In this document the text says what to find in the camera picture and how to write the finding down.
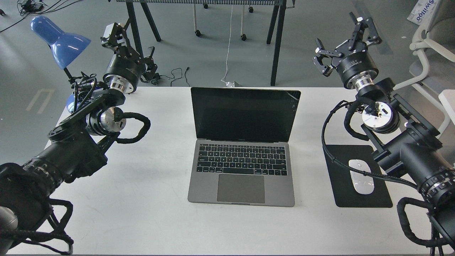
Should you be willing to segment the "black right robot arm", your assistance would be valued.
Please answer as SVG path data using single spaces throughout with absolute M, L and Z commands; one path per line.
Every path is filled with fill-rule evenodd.
M 443 255 L 443 246 L 454 248 L 454 167 L 439 153 L 442 143 L 439 131 L 416 111 L 403 97 L 394 94 L 395 83 L 390 78 L 375 82 L 379 70 L 368 48 L 382 39 L 371 17 L 350 16 L 355 24 L 351 37 L 334 50 L 326 50 L 320 39 L 312 61 L 320 73 L 329 76 L 336 71 L 346 89 L 355 89 L 352 102 L 341 101 L 326 118 L 321 141 L 323 151 L 341 168 L 362 176 L 401 183 L 416 189 L 423 200 L 404 197 L 397 203 L 400 226 L 411 242 Z M 332 115 L 347 107 L 343 126 L 354 138 L 371 141 L 376 148 L 373 159 L 385 174 L 371 174 L 349 167 L 328 149 L 325 130 Z M 427 209 L 431 223 L 431 238 L 418 238 L 411 230 L 405 207 L 414 205 Z

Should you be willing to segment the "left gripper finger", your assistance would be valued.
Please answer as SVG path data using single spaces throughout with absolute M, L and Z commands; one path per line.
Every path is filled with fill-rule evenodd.
M 101 45 L 104 48 L 129 47 L 130 41 L 126 32 L 129 24 L 130 20 L 128 19 L 125 24 L 114 22 L 107 25 L 103 36 L 101 36 Z
M 154 63 L 153 59 L 155 47 L 152 46 L 149 49 L 151 50 L 149 56 L 143 58 L 146 65 L 146 71 L 143 72 L 143 83 L 150 82 L 156 84 L 157 80 L 159 80 L 159 74 L 156 73 L 158 66 Z

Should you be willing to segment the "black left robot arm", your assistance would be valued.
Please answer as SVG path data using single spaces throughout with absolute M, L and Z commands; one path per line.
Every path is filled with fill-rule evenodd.
M 82 73 L 73 77 L 67 66 L 88 47 L 90 40 L 66 33 L 45 16 L 36 16 L 31 29 L 50 47 L 55 61 L 74 89 L 70 116 L 51 130 L 50 146 L 23 165 L 1 165 L 1 255 L 20 243 L 46 247 L 59 239 L 73 252 L 73 240 L 65 227 L 73 214 L 72 203 L 50 195 L 63 183 L 91 176 L 107 164 L 106 152 L 114 143 L 140 141 L 150 120 L 135 112 L 123 112 L 125 95 L 138 82 L 149 81 L 156 71 L 152 56 L 143 57 L 127 38 L 129 24 L 106 27 L 101 45 L 114 52 L 101 81 Z

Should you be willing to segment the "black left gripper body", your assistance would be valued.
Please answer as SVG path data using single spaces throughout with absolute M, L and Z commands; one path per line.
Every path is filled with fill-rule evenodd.
M 144 58 L 130 45 L 128 39 L 121 39 L 120 42 L 117 42 L 104 38 L 103 47 L 114 52 L 103 76 L 104 83 L 125 94 L 134 93 L 141 76 L 146 71 Z

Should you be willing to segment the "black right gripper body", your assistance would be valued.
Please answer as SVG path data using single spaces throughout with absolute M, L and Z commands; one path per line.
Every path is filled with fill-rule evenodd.
M 379 74 L 365 42 L 346 40 L 335 50 L 342 55 L 333 58 L 333 66 L 346 89 L 354 89 L 354 83 L 351 82 L 351 79 L 362 72 L 369 74 L 372 79 L 375 79 Z

